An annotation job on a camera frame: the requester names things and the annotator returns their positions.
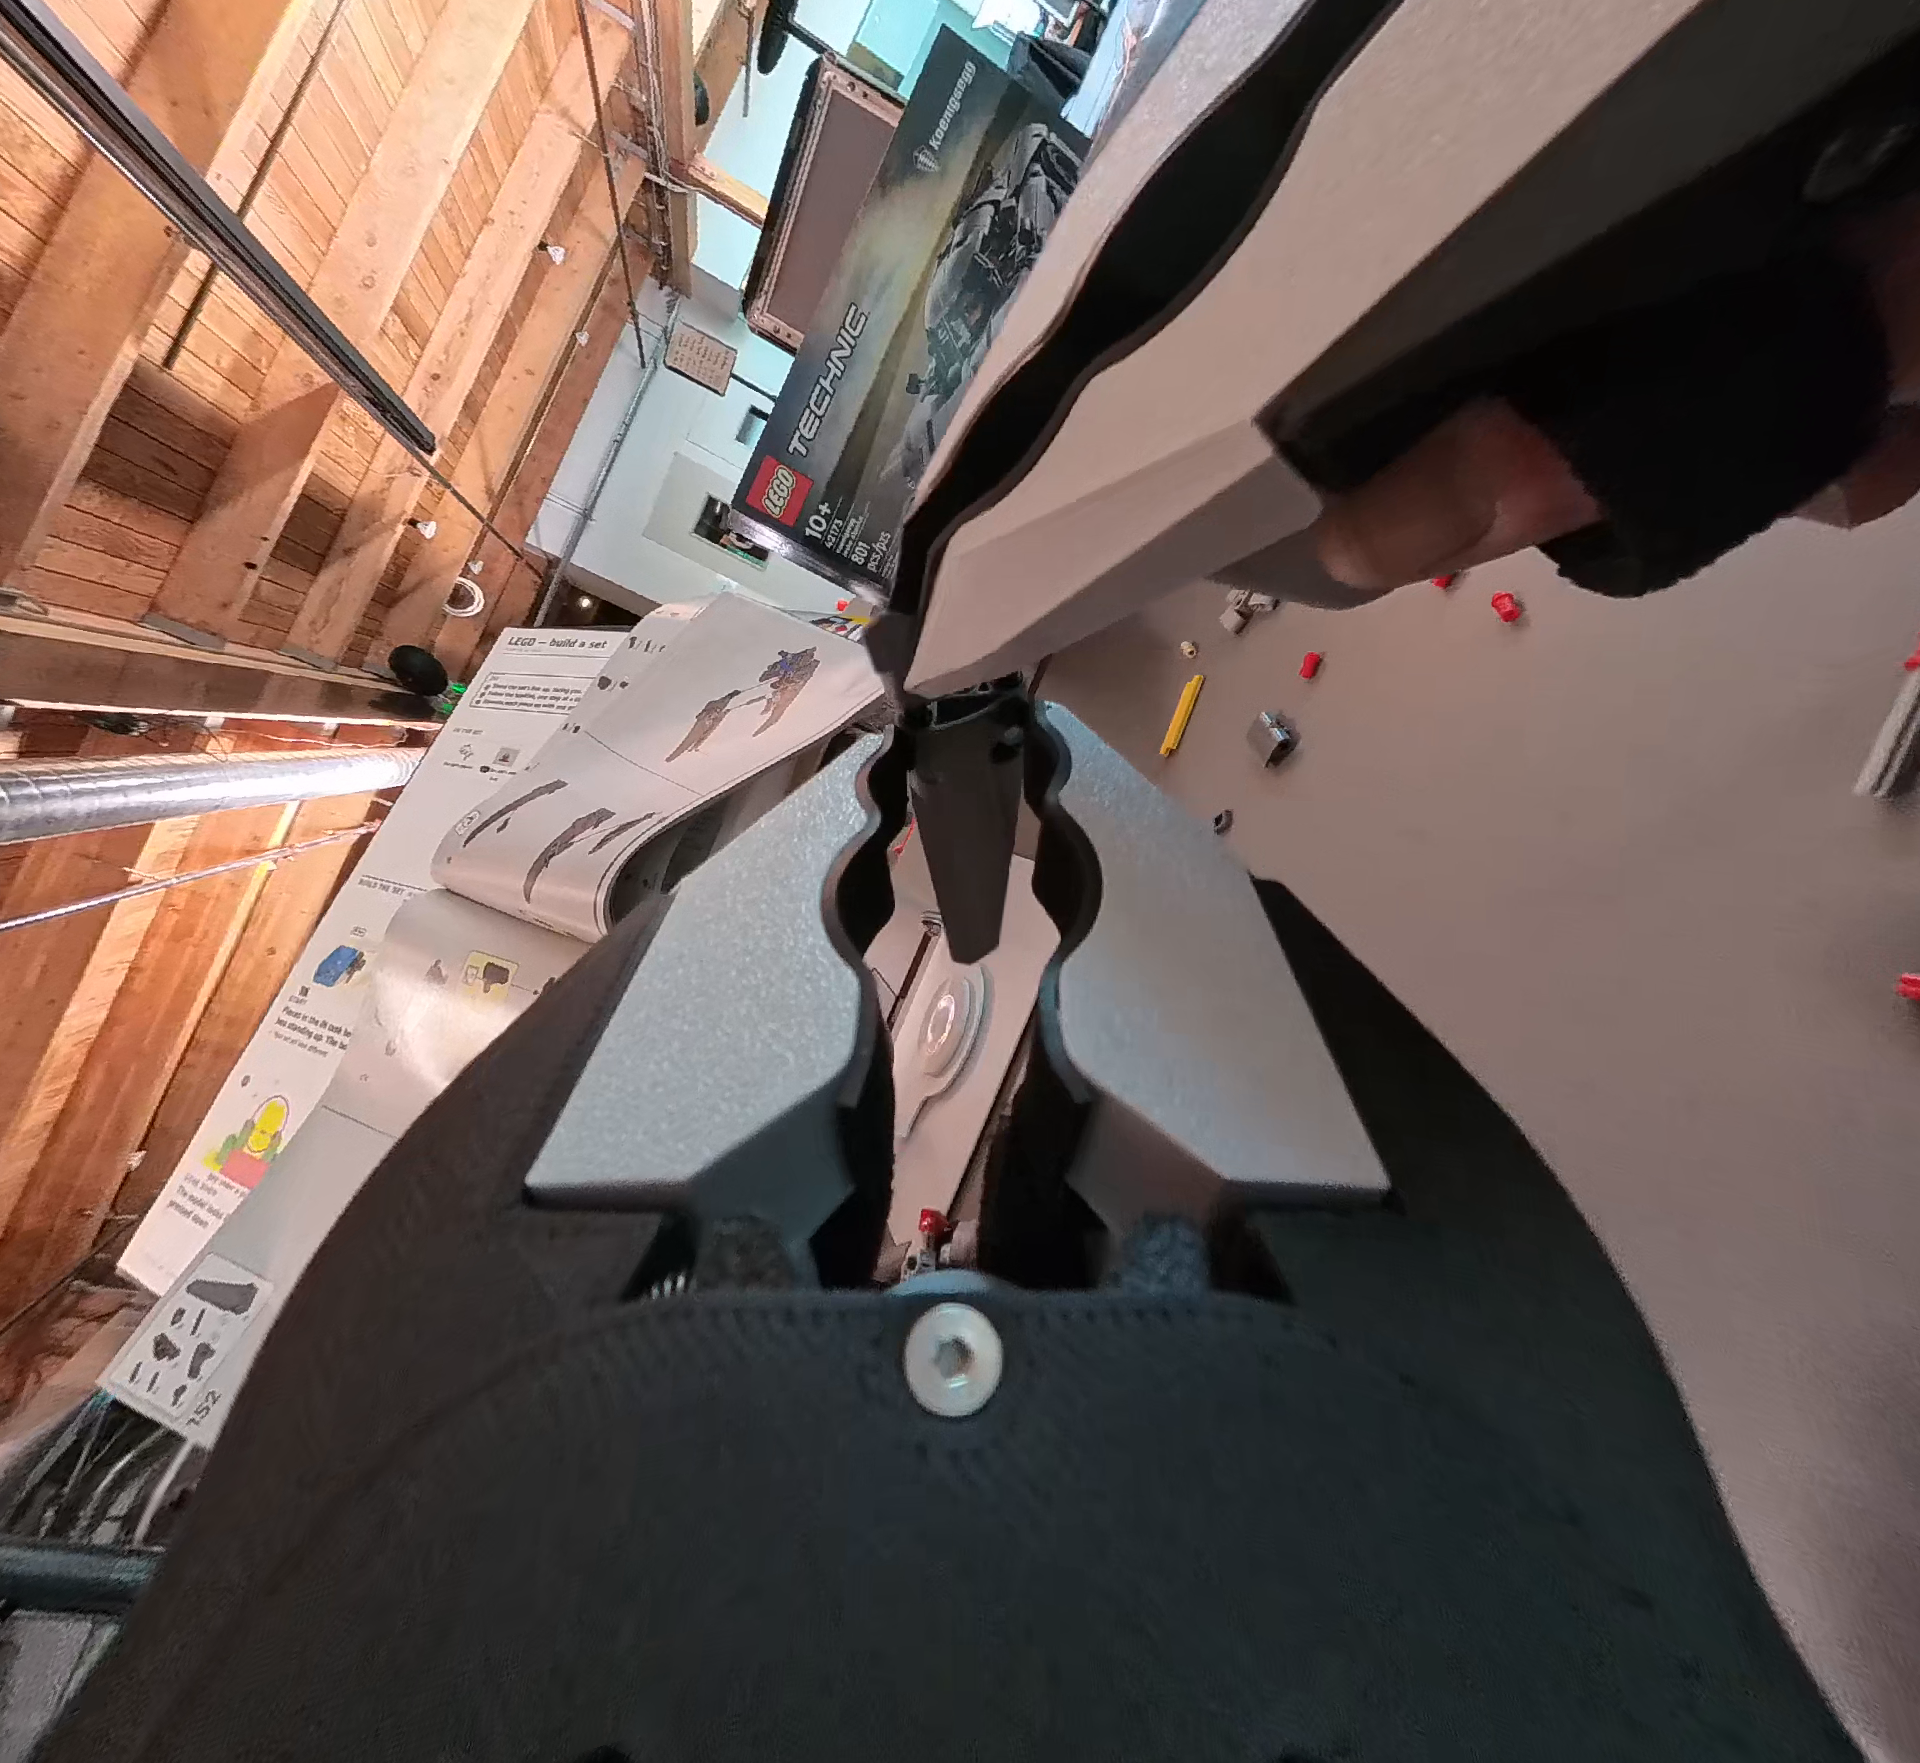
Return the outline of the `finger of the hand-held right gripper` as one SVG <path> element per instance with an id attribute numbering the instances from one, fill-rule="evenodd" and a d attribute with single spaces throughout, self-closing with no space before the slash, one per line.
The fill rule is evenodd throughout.
<path id="1" fill-rule="evenodd" d="M 932 455 L 897 604 L 1133 604 L 1258 543 L 1216 536 L 1273 465 L 1258 401 L 1203 400 L 1278 326 L 1226 275 L 1323 88 L 1399 0 L 1164 0 Z"/>
<path id="2" fill-rule="evenodd" d="M 964 390 L 869 631 L 900 695 L 1196 580 L 1341 607 L 1294 416 L 1602 234 L 1529 177 L 1713 0 L 1171 0 Z"/>

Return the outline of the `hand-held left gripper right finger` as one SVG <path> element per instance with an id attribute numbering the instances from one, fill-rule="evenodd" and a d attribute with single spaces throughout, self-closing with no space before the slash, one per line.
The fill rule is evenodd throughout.
<path id="1" fill-rule="evenodd" d="M 1038 720 L 1077 892 L 1044 1027 L 1070 1193 L 1115 1242 L 1379 1206 L 1390 1177 L 1246 868 L 1065 707 Z"/>

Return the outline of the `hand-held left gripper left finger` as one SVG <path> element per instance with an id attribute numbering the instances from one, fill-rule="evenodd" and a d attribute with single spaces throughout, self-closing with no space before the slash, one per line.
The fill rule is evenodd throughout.
<path id="1" fill-rule="evenodd" d="M 895 1098 L 868 950 L 895 912 L 905 771 L 897 730 L 845 751 L 680 885 L 534 1154 L 530 1205 L 881 1252 Z"/>

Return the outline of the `dark grey tapered lego panel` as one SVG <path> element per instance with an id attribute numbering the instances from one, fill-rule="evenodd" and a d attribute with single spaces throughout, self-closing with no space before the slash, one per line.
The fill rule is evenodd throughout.
<path id="1" fill-rule="evenodd" d="M 912 811 L 959 964 L 985 960 L 1001 941 L 1031 720 L 1020 677 L 901 715 Z"/>

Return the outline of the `lego instruction booklet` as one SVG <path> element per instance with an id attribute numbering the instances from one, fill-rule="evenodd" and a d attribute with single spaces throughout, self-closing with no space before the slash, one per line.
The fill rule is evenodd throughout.
<path id="1" fill-rule="evenodd" d="M 665 606 L 644 621 L 667 628 L 662 649 L 575 711 L 529 768 L 533 788 L 494 815 L 496 833 L 449 833 L 434 857 L 436 883 L 581 941 L 574 967 L 777 801 L 780 780 L 799 779 L 881 695 L 855 639 L 746 596 Z M 400 1137 L 354 1151 L 344 1121 L 310 1119 L 287 1163 L 151 1297 L 100 1390 L 212 1444 L 300 1271 Z"/>

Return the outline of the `long grey lego axle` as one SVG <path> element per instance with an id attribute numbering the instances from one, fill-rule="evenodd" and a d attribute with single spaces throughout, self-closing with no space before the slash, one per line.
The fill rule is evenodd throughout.
<path id="1" fill-rule="evenodd" d="M 1881 727 L 1860 767 L 1854 795 L 1873 801 L 1898 801 L 1919 780 L 1919 670 L 1907 683 Z"/>

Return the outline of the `lego set box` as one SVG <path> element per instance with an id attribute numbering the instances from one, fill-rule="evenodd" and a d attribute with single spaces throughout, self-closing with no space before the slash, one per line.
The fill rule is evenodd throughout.
<path id="1" fill-rule="evenodd" d="M 907 512 L 1086 152 L 1045 97 L 939 30 L 734 492 L 764 543 L 888 596 Z"/>

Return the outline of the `scattered small red lego bushes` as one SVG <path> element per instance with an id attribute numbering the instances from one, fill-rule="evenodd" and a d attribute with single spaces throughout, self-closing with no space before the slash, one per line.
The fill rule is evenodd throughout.
<path id="1" fill-rule="evenodd" d="M 1441 594 L 1452 596 L 1456 590 L 1460 590 L 1466 578 L 1468 578 L 1466 572 L 1450 572 L 1450 573 L 1433 578 L 1431 586 Z M 1504 590 L 1492 592 L 1490 609 L 1499 617 L 1500 623 L 1520 623 L 1526 617 L 1523 602 L 1515 594 Z M 1315 681 L 1323 673 L 1325 661 L 1327 658 L 1323 652 L 1318 652 L 1318 649 L 1306 652 L 1299 664 L 1299 678 L 1306 683 Z"/>

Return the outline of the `white metal stand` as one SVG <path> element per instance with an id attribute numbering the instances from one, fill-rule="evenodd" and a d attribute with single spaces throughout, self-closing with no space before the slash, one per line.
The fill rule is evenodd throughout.
<path id="1" fill-rule="evenodd" d="M 935 912 L 904 911 L 869 953 L 895 995 L 891 1232 L 907 1239 L 929 1209 L 950 1212 L 1001 1099 L 1060 933 L 1031 890 L 1011 890 L 998 947 L 961 964 Z"/>

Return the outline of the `white printed task sheet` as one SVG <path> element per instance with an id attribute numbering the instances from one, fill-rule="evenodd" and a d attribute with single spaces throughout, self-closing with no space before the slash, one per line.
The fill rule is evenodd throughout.
<path id="1" fill-rule="evenodd" d="M 449 833 L 496 833 L 544 745 L 665 636 L 652 621 L 503 636 L 207 1107 L 117 1262 L 125 1280 L 166 1296 L 310 1119 L 344 1121 L 354 1151 L 400 1137 L 585 953 L 436 883 L 434 857 Z"/>

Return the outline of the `silver ventilation duct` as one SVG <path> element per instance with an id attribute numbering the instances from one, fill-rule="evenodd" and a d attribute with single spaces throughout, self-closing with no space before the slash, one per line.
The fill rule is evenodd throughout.
<path id="1" fill-rule="evenodd" d="M 406 788 L 414 745 L 7 760 L 3 845 Z"/>

